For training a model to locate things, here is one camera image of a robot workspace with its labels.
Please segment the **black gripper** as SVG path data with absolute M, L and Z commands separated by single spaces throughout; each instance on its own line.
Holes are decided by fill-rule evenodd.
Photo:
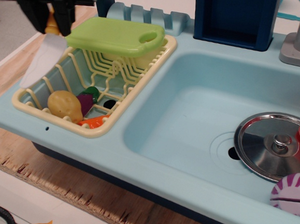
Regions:
M 20 8 L 31 22 L 33 27 L 40 33 L 45 33 L 49 16 L 47 3 L 52 3 L 54 17 L 58 29 L 63 36 L 71 33 L 72 24 L 75 22 L 75 5 L 95 4 L 96 0 L 23 0 L 38 1 L 39 3 L 20 4 Z

